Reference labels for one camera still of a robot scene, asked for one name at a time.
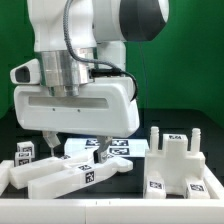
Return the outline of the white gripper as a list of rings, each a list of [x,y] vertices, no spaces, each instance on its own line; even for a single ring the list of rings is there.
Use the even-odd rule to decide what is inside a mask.
[[[127,138],[139,128],[133,94],[130,78],[113,77],[82,85],[79,94],[72,97],[52,96],[39,85],[20,85],[15,88],[14,101],[19,124],[28,130],[43,131],[51,155],[60,145],[56,132],[93,135],[99,142],[94,162],[104,163],[111,137]]]

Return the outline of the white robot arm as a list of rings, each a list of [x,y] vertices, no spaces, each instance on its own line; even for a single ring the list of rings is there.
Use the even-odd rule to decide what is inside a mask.
[[[128,42],[153,40],[165,27],[169,0],[27,0],[34,59],[10,73],[19,124],[43,133],[94,135],[103,163],[113,138],[139,127],[138,86],[126,72]]]

